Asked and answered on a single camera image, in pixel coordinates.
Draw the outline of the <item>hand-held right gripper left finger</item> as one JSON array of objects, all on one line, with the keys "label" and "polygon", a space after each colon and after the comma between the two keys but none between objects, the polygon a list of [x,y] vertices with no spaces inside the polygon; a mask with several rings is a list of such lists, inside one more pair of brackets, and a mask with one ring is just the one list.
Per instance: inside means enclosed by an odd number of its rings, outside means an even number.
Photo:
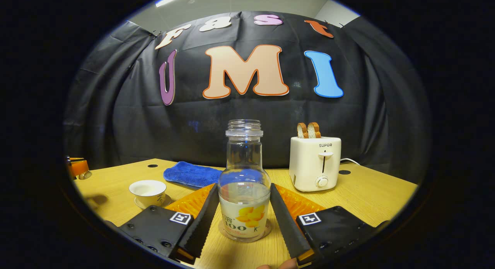
[{"label": "hand-held right gripper left finger", "polygon": [[122,226],[110,221],[106,224],[141,248],[194,264],[205,245],[218,203],[218,185],[213,183],[167,207],[147,207]]}]

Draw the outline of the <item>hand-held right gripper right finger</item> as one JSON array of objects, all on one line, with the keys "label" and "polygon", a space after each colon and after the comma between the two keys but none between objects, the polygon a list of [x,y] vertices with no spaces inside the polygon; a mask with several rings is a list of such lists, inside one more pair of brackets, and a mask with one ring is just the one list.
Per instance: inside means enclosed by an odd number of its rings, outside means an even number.
[{"label": "hand-held right gripper right finger", "polygon": [[274,183],[270,190],[283,240],[299,265],[336,262],[388,224],[385,220],[373,227],[343,207],[322,207]]}]

